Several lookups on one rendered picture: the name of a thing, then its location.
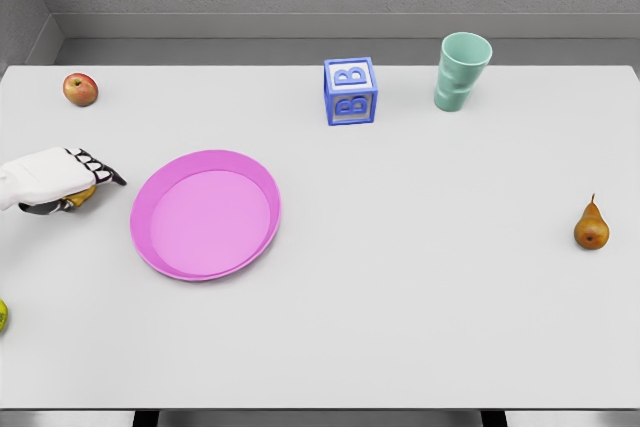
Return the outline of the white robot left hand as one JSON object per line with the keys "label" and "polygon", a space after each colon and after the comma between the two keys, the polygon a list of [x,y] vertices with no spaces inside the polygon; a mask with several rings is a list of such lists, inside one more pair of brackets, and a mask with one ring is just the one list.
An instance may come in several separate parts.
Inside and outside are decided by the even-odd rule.
{"label": "white robot left hand", "polygon": [[72,212],[78,208],[71,209],[66,196],[110,183],[127,184],[83,149],[49,148],[0,165],[0,211],[16,206],[34,215]]}

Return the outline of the yellow lemon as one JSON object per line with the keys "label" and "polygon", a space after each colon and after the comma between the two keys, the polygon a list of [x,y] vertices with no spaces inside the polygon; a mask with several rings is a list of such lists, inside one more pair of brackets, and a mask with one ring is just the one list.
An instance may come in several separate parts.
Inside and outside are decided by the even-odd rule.
{"label": "yellow lemon", "polygon": [[86,190],[66,196],[65,200],[67,201],[71,209],[77,209],[94,195],[96,188],[96,185],[92,185]]}

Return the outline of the pink round plate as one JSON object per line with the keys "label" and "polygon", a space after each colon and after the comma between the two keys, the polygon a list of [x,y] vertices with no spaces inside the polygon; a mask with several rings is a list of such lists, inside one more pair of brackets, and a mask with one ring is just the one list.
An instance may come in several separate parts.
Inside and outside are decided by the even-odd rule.
{"label": "pink round plate", "polygon": [[131,209],[139,256],[168,277],[196,282],[233,274],[276,235],[279,187],[256,160],[226,150],[181,156],[153,173]]}

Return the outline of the red apple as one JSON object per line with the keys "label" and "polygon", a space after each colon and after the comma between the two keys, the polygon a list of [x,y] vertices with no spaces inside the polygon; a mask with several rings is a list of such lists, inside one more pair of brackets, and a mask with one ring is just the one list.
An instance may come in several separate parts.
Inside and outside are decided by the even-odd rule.
{"label": "red apple", "polygon": [[87,107],[96,102],[99,96],[97,83],[83,73],[71,73],[63,81],[64,97],[78,107]]}

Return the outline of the blue letter B block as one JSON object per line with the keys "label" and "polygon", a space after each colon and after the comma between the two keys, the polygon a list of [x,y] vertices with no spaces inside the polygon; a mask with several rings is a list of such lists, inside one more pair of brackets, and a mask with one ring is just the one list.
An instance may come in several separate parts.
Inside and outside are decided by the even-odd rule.
{"label": "blue letter B block", "polygon": [[324,102],[330,126],[372,123],[378,92],[370,57],[324,61]]}

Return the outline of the mint green cup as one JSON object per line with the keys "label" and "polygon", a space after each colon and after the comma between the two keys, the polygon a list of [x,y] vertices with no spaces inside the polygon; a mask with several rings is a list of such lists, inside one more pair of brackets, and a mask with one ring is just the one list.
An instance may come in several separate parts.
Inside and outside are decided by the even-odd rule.
{"label": "mint green cup", "polygon": [[459,111],[493,55],[490,42],[470,32],[455,32],[441,43],[434,103],[442,111]]}

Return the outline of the brown pear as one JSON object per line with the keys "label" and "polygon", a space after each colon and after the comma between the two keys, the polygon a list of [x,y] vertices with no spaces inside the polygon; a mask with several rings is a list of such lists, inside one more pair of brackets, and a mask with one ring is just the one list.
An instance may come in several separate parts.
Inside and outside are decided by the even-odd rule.
{"label": "brown pear", "polygon": [[598,250],[607,244],[609,236],[609,226],[595,204],[595,195],[592,195],[574,227],[574,240],[586,250]]}

